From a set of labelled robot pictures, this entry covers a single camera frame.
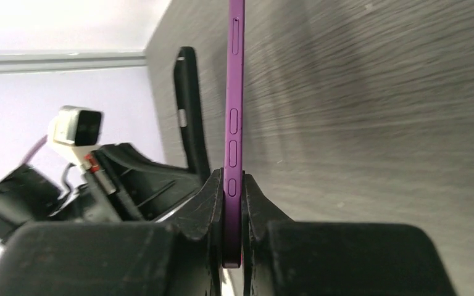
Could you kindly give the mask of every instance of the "gray wooden surface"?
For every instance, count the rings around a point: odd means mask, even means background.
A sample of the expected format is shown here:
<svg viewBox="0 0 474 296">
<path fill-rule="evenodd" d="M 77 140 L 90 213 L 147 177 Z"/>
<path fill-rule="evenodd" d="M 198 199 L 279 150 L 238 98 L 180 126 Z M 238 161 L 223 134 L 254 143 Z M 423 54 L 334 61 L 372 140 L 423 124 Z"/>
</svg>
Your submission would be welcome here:
<svg viewBox="0 0 474 296">
<path fill-rule="evenodd" d="M 184 165 L 172 67 L 197 50 L 223 160 L 227 2 L 174 0 L 147 52 L 162 140 Z M 422 227 L 474 295 L 474 0 L 248 1 L 244 168 L 300 220 Z"/>
</svg>

